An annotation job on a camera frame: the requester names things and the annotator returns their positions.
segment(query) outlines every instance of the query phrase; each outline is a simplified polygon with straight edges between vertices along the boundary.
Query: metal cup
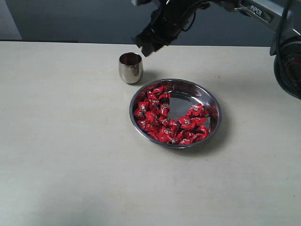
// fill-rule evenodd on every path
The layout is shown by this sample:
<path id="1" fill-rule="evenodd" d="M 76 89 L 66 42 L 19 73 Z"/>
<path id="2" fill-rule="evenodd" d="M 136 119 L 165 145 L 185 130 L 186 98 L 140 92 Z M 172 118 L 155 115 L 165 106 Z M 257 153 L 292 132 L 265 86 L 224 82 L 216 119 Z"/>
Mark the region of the metal cup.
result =
<path id="1" fill-rule="evenodd" d="M 137 83 L 143 75 L 142 57 L 136 53 L 124 53 L 119 57 L 119 75 L 127 84 Z"/>

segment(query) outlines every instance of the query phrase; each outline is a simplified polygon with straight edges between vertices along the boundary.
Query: white table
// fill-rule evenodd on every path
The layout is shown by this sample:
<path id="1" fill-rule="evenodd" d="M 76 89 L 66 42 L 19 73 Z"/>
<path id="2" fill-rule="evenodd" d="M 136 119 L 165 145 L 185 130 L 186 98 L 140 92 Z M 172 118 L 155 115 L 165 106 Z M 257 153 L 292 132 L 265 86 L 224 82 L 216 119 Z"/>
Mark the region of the white table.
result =
<path id="1" fill-rule="evenodd" d="M 131 45 L 0 42 L 1 226 L 299 226 L 301 102 L 269 48 L 170 46 L 118 74 Z M 128 116 L 147 81 L 181 78 L 218 99 L 201 152 L 164 149 Z"/>

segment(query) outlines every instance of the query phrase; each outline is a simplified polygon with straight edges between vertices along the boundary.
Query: metal bowl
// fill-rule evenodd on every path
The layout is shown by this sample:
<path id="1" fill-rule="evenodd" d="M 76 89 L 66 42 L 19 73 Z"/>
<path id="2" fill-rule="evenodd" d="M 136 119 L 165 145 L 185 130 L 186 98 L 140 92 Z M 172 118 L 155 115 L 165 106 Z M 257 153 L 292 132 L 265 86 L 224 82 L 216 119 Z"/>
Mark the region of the metal bowl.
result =
<path id="1" fill-rule="evenodd" d="M 157 141 L 140 129 L 133 115 L 134 110 L 137 108 L 138 102 L 143 100 L 148 90 L 153 90 L 160 86 L 166 86 L 166 88 L 170 90 L 171 98 L 169 100 L 169 119 L 178 120 L 179 117 L 182 117 L 186 114 L 192 105 L 198 103 L 201 103 L 210 112 L 210 123 L 207 125 L 210 134 L 205 139 L 189 145 L 172 145 Z M 180 79 L 162 79 L 153 81 L 143 86 L 133 96 L 130 103 L 129 114 L 132 124 L 142 136 L 158 145 L 168 148 L 188 148 L 202 144 L 216 134 L 222 121 L 221 107 L 214 96 L 203 87 L 193 82 Z"/>

